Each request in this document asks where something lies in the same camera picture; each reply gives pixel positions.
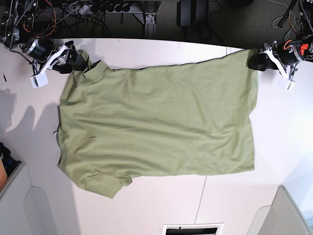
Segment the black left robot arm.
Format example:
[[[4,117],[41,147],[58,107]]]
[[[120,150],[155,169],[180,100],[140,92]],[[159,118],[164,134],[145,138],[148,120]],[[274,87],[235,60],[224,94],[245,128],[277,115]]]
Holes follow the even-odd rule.
[[[285,39],[278,44],[264,43],[258,52],[248,60],[248,67],[256,71],[267,69],[278,70],[282,77],[292,86],[297,65],[303,61],[313,61],[313,2],[311,0],[293,0],[278,23],[282,27],[290,20],[292,10],[299,3],[299,28],[290,24],[291,31],[296,34],[293,40]]]

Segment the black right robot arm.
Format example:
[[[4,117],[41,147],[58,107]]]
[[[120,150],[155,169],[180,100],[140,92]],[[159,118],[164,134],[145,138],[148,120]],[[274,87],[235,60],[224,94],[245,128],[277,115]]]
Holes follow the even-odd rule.
[[[3,0],[0,42],[32,66],[33,74],[55,70],[61,74],[83,71],[87,62],[73,41],[60,44],[52,36],[61,22],[61,0]]]

